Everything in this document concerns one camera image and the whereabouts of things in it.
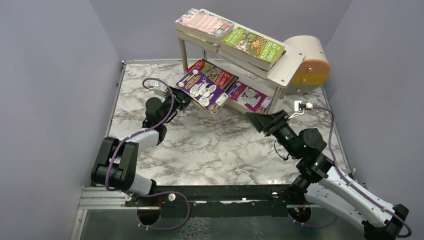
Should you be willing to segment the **purple cartoon book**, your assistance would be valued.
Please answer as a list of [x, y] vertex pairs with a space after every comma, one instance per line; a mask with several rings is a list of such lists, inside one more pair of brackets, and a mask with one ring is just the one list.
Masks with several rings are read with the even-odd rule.
[[230, 99], [230, 96], [198, 68], [193, 68], [179, 81], [176, 87], [188, 94], [205, 113], [215, 115]]

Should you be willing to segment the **green 65-storey treehouse book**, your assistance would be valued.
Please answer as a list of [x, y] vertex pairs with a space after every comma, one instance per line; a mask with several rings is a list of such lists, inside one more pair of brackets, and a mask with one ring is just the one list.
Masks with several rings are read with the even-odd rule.
[[219, 48], [267, 72], [286, 52], [283, 45], [240, 26], [221, 41]]

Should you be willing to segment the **red 13-storey treehouse book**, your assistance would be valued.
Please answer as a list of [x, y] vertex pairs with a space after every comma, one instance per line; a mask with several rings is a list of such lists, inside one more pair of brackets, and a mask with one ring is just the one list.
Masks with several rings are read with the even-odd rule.
[[239, 79], [237, 75], [230, 73], [229, 71], [224, 70], [205, 59], [199, 59], [192, 66], [190, 66], [186, 72], [188, 73], [193, 68], [200, 70], [224, 91], [229, 90], [230, 87]]

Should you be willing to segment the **white two-tier shelf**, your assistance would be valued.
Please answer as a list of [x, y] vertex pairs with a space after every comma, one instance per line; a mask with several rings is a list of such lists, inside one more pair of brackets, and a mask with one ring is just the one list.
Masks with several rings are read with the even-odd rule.
[[[203, 10], [207, 13], [216, 15], [205, 9], [199, 9], [199, 10]], [[271, 105], [268, 108], [266, 114], [277, 112], [281, 108], [280, 105], [283, 101], [283, 98], [288, 89], [288, 86], [290, 85], [292, 77], [296, 73], [300, 64], [303, 62], [304, 58], [306, 57], [306, 54], [297, 48], [289, 46], [281, 41], [273, 39], [269, 36], [266, 36], [246, 26], [243, 26], [239, 23], [234, 22], [233, 29], [237, 27], [241, 27], [253, 33], [264, 36], [285, 47], [285, 50], [286, 50], [285, 54], [268, 71], [267, 79], [263, 79], [249, 71], [244, 70], [241, 67], [238, 67], [237, 65], [234, 65], [232, 62], [222, 58], [218, 54], [218, 52], [214, 53], [214, 52], [206, 51], [200, 47], [202, 49], [202, 59], [207, 60], [217, 65], [218, 67], [223, 68], [224, 70], [238, 76], [239, 79], [237, 81], [240, 81], [271, 97], [272, 98]], [[186, 43], [188, 41], [182, 40], [180, 38], [178, 38], [178, 41], [179, 41], [179, 48], [181, 52], [182, 67], [183, 67], [183, 70], [186, 71], [190, 67], [190, 64], [188, 64], [187, 50], [186, 50]]]

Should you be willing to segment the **red bottom books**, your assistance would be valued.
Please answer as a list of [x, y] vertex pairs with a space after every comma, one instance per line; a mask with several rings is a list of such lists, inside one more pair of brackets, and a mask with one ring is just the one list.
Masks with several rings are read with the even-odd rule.
[[270, 96], [239, 80], [226, 93], [230, 96], [226, 104], [241, 113], [253, 112], [265, 114], [272, 102]]

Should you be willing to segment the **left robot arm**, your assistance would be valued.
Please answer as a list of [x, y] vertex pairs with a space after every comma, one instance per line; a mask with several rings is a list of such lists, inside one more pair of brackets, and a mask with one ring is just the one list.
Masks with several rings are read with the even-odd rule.
[[90, 175], [92, 184], [104, 185], [109, 191], [151, 196], [156, 182], [136, 172], [138, 156], [164, 140], [165, 124], [191, 101], [187, 93], [174, 87], [165, 92], [164, 100], [149, 98], [138, 132], [122, 139], [110, 136], [103, 139]]

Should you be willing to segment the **pink floral book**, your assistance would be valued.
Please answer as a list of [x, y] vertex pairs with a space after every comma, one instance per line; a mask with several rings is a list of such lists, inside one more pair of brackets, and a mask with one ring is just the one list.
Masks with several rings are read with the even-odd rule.
[[175, 29], [210, 44], [219, 44], [235, 23], [217, 15], [191, 8], [175, 21]]

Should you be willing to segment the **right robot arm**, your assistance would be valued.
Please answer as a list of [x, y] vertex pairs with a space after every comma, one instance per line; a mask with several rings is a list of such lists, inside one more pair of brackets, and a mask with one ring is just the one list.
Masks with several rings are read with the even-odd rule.
[[288, 114], [245, 113], [253, 127], [265, 136], [273, 136], [288, 155], [298, 160], [297, 178], [287, 194], [296, 200], [319, 205], [363, 230], [367, 240], [396, 240], [412, 235], [406, 224], [409, 210], [393, 205], [370, 193], [349, 177], [335, 159], [323, 154], [327, 147], [316, 128], [295, 133]]

